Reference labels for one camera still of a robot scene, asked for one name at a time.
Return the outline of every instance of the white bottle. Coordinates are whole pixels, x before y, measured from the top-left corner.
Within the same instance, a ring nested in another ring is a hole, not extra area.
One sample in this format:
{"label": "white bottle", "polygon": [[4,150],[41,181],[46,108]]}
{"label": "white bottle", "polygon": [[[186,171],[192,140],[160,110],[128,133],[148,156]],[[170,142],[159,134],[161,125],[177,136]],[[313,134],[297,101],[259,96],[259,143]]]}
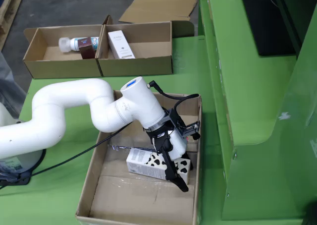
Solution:
{"label": "white bottle", "polygon": [[[70,51],[79,52],[78,40],[83,38],[60,38],[58,41],[59,49],[62,53],[68,53]],[[91,37],[93,48],[96,51],[98,47],[99,37]]]}

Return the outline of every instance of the green machine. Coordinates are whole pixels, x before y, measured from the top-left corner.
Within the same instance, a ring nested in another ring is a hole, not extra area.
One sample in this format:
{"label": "green machine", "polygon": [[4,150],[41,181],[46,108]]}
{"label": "green machine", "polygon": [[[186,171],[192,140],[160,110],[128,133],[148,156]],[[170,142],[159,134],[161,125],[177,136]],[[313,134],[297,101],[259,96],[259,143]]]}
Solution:
{"label": "green machine", "polygon": [[298,56],[260,56],[242,0],[200,0],[198,31],[221,143],[222,219],[303,217],[317,200],[317,9]]}

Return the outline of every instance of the concrete floor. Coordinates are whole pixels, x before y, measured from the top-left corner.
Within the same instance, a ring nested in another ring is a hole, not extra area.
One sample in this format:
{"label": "concrete floor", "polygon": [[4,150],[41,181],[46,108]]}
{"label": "concrete floor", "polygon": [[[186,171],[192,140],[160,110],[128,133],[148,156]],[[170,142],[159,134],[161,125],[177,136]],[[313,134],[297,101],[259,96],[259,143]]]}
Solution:
{"label": "concrete floor", "polygon": [[[31,83],[22,59],[28,48],[23,31],[26,28],[101,24],[110,14],[115,23],[133,0],[22,0],[2,53],[16,82],[27,92]],[[190,15],[198,26],[198,5]]]}

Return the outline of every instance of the open cardboard box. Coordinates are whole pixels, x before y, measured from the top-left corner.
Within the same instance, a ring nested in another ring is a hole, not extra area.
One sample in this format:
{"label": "open cardboard box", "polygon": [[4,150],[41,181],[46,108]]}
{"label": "open cardboard box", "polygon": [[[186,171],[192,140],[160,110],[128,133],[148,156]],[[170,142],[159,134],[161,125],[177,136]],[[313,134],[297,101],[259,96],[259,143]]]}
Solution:
{"label": "open cardboard box", "polygon": [[[108,32],[122,30],[136,59],[115,59]],[[97,58],[103,76],[172,74],[172,38],[194,35],[188,21],[118,24],[108,22],[100,38]]]}
{"label": "open cardboard box", "polygon": [[[122,95],[116,91],[115,96],[120,98]],[[175,100],[158,93],[155,96],[167,109],[175,104]],[[177,111],[186,124],[201,122],[201,98],[184,101]],[[97,142],[109,135],[100,133]],[[188,144],[194,169],[190,171],[189,191],[183,193],[169,181],[128,172],[126,158],[129,150],[116,151],[112,145],[153,147],[141,124],[133,122],[94,150],[76,218],[85,225],[196,225],[200,139],[194,141],[190,137]]]}
{"label": "open cardboard box", "polygon": [[94,59],[82,59],[79,52],[62,53],[58,41],[62,37],[100,37],[104,25],[78,25],[26,29],[30,46],[23,58],[34,79],[100,77]]}

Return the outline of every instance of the white sticker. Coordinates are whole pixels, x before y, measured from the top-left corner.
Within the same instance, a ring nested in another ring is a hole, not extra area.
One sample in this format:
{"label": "white sticker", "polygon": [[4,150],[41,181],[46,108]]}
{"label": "white sticker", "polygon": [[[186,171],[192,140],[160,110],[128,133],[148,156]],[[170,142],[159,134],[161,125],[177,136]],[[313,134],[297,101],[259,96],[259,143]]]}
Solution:
{"label": "white sticker", "polygon": [[22,164],[17,157],[0,160],[0,169],[5,172],[16,172],[22,168]]}
{"label": "white sticker", "polygon": [[283,112],[282,115],[278,118],[279,118],[279,120],[286,120],[286,119],[291,118],[291,115],[289,115],[288,112]]}

